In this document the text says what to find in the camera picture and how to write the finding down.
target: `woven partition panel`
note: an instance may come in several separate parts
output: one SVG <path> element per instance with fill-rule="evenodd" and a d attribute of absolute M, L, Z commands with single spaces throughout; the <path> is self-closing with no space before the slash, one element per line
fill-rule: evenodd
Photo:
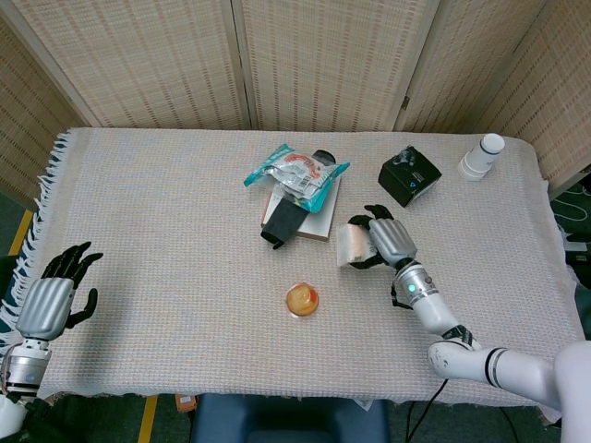
<path fill-rule="evenodd" d="M 0 19 L 0 191 L 33 208 L 55 137 L 83 124 Z"/>
<path fill-rule="evenodd" d="M 550 187 L 591 163 L 591 2 L 556 2 L 476 124 L 536 148 Z"/>
<path fill-rule="evenodd" d="M 244 126 L 220 1 L 13 3 L 102 126 Z"/>
<path fill-rule="evenodd" d="M 392 130 L 429 0 L 241 3 L 259 129 Z"/>
<path fill-rule="evenodd" d="M 544 0 L 448 3 L 432 50 L 421 57 L 420 85 L 411 94 L 404 124 L 413 132 L 462 132 L 492 76 L 517 46 Z"/>

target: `table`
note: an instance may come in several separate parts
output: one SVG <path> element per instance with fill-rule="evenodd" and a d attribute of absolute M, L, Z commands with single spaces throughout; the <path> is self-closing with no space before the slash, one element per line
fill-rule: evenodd
<path fill-rule="evenodd" d="M 480 137 L 73 129 L 54 151 L 60 160 L 21 290 L 52 256 L 91 240 L 104 258 L 75 308 L 90 287 L 99 305 L 52 343 L 40 395 L 430 398 L 440 385 L 427 362 L 436 337 L 412 312 L 392 307 L 392 270 L 336 267 L 336 227 L 371 203 L 403 222 L 417 258 L 483 345 L 552 358 L 583 336 L 546 184 L 532 147 L 513 138 L 485 179 L 464 181 L 455 166 Z M 284 142 L 351 162 L 328 243 L 295 238 L 272 251 L 259 237 L 268 191 L 242 181 Z M 377 178 L 408 144 L 442 178 L 403 209 Z M 298 281 L 319 291 L 312 317 L 286 312 L 285 292 Z M 440 401 L 532 404 L 462 380 L 451 381 Z"/>

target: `black box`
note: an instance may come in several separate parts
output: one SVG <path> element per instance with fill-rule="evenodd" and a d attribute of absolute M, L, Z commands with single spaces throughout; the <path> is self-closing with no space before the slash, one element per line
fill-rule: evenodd
<path fill-rule="evenodd" d="M 378 182 L 406 207 L 427 189 L 435 185 L 441 173 L 433 163 L 412 146 L 407 146 L 398 155 L 381 166 Z"/>

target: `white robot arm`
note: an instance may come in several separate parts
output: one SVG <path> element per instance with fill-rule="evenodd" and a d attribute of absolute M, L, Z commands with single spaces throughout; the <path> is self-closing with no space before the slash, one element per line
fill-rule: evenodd
<path fill-rule="evenodd" d="M 0 371 L 0 438 L 17 433 L 27 414 L 27 404 L 35 400 L 52 352 L 49 342 L 90 318 L 98 292 L 89 292 L 84 309 L 70 313 L 74 294 L 89 266 L 103 254 L 82 259 L 90 242 L 70 247 L 54 258 L 42 277 L 29 289 L 18 317 L 17 330 L 24 342 L 8 349 Z"/>
<path fill-rule="evenodd" d="M 455 318 L 423 265 L 415 261 L 416 246 L 403 225 L 382 206 L 366 209 L 376 219 L 355 216 L 350 222 L 368 229 L 379 251 L 379 261 L 396 269 L 392 284 L 394 304 L 396 291 L 403 293 L 425 330 L 442 338 L 428 350 L 433 370 L 443 378 L 489 383 L 561 411 L 562 442 L 589 441 L 591 341 L 566 346 L 554 363 L 506 348 L 483 349 Z"/>

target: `snack bag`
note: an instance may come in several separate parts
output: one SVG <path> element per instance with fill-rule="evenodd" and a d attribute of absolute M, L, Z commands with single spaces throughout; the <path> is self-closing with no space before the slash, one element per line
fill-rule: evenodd
<path fill-rule="evenodd" d="M 312 156 L 295 152 L 283 144 L 244 181 L 250 186 L 265 176 L 273 177 L 284 193 L 311 213 L 320 212 L 332 182 L 350 163 L 325 165 Z"/>

